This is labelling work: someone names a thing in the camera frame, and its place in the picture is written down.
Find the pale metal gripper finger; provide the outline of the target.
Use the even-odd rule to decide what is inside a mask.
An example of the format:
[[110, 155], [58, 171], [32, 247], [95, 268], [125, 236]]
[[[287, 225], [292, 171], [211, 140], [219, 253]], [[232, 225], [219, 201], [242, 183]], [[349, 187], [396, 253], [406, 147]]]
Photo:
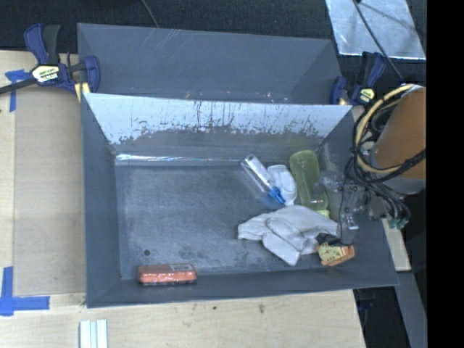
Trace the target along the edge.
[[352, 214], [342, 214], [340, 217], [340, 241], [343, 245], [351, 246], [359, 233], [359, 225]]
[[344, 185], [341, 198], [341, 214], [354, 214], [365, 206], [365, 188], [357, 184]]

